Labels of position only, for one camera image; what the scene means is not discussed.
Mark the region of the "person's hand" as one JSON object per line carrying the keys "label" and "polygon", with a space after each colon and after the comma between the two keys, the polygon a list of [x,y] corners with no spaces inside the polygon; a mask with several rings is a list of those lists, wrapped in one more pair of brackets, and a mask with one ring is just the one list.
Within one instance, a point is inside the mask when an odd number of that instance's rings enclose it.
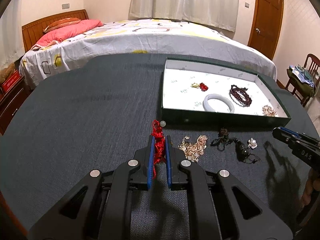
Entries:
{"label": "person's hand", "polygon": [[309,171],[308,179],[306,181],[303,195],[301,197],[302,207],[310,204],[313,191],[320,191],[320,178],[319,172],[311,168]]}

